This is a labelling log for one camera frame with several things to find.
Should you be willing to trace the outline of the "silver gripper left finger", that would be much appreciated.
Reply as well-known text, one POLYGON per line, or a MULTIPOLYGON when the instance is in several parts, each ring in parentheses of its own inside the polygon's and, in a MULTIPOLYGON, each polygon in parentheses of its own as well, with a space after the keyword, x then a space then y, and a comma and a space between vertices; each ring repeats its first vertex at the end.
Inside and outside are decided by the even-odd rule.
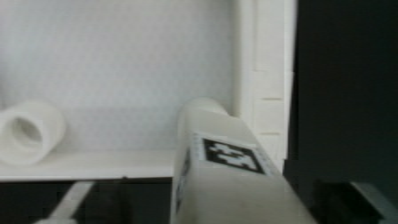
POLYGON ((54 206, 49 216, 33 224, 77 224, 72 214, 84 200, 93 181, 77 181, 65 192, 61 200, 54 206))

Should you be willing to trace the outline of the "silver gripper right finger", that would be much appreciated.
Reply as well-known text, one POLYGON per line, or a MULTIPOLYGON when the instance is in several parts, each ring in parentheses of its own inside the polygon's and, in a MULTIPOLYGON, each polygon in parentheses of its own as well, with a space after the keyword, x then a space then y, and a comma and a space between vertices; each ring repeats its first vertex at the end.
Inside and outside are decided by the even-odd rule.
POLYGON ((398 207, 365 182, 314 182, 317 224, 398 224, 398 207))

